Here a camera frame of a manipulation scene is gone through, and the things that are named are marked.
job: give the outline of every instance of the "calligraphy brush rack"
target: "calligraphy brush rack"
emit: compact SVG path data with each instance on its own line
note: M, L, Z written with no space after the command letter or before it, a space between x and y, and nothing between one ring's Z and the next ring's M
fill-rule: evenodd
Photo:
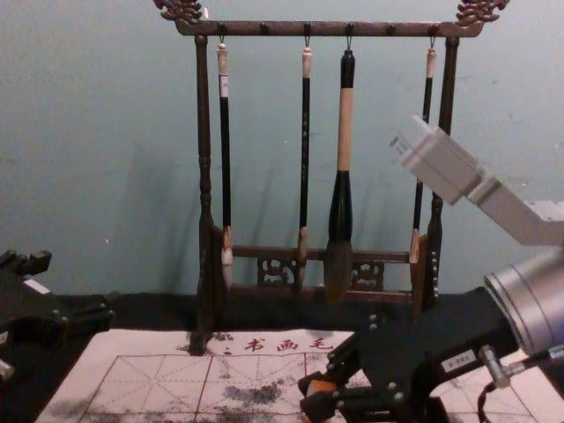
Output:
M324 297L323 287L297 284L299 263L322 261L324 249L258 247L233 245L233 257L256 259L257 284L227 286L222 270L222 230L214 224L210 179L210 98L208 91L208 37L426 37L445 39L446 54L442 79L439 127L450 133L455 94L456 56L460 40L478 37L486 22L496 20L494 11L505 8L509 0L463 0L458 5L455 22L346 22L346 21L214 21L201 20L201 4L197 0L153 0L162 10L161 16L174 21L181 35L194 37L197 60L197 134L200 168L199 220L199 280L197 285L197 330L190 339L190 353L201 355L214 329L218 328L227 297L256 298L290 297L313 300ZM426 86L426 106L430 91ZM415 201L414 229L419 229L421 195L418 188ZM430 308L436 302L439 262L442 241L442 200L433 194L431 218L427 235L415 236L409 251L353 251L352 281L345 298L372 303L410 304L413 316ZM386 263L404 263L411 267L411 291L383 289L383 271ZM293 275L293 284L285 272Z

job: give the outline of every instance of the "robotic arm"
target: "robotic arm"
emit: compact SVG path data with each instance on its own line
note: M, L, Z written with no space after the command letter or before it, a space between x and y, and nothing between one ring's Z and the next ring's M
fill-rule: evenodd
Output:
M368 319L328 355L327 372L299 381L301 409L316 423L338 409L347 422L448 422L440 384L486 366L486 393L505 388L527 368L564 359L564 204L525 203L449 135L419 118L391 143L400 163L449 204L467 197L524 245L558 246L485 277L485 287L440 302L417 322ZM529 356L509 366L501 357ZM362 370L370 387L346 388Z

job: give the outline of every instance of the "green wall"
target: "green wall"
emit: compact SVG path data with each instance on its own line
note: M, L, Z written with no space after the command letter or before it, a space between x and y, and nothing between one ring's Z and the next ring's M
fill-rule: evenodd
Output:
M456 1L208 1L213 19L453 20ZM518 195L561 199L559 0L514 1L459 50L453 136ZM0 248L50 249L59 293L194 293L199 216L194 42L152 1L0 0ZM210 39L212 211L221 223L219 108ZM238 243L294 246L303 39L226 38ZM415 181L388 144L419 114L429 41L353 39L353 245L409 248ZM309 244L326 243L344 39L311 40ZM444 45L431 119L438 118ZM424 197L423 225L430 196ZM465 200L443 212L441 291L462 292L530 252ZM236 261L239 282L255 265ZM308 267L319 284L321 267ZM405 267L386 286L408 286Z

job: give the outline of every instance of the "brush bristles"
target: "brush bristles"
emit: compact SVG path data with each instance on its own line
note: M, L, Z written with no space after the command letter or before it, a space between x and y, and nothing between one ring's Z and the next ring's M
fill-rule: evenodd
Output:
M345 299L353 274L353 249L349 241L329 241L323 260L323 279L327 302Z

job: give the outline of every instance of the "black cloth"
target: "black cloth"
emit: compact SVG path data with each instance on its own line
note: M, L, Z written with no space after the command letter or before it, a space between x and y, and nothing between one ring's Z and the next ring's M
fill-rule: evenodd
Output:
M447 301L449 296L442 297ZM60 297L70 307L93 297ZM193 330L196 299L164 294L123 295L111 305L114 329ZM370 305L354 301L330 306L325 301L232 299L227 303L222 330L356 330L377 312L386 319L408 317L407 306ZM16 369L10 383L0 390L0 422L33 422L48 404L66 375L85 350L91 337L73 338L58 351L37 345L15 345L2 358ZM556 388L564 386L564 367L548 374Z

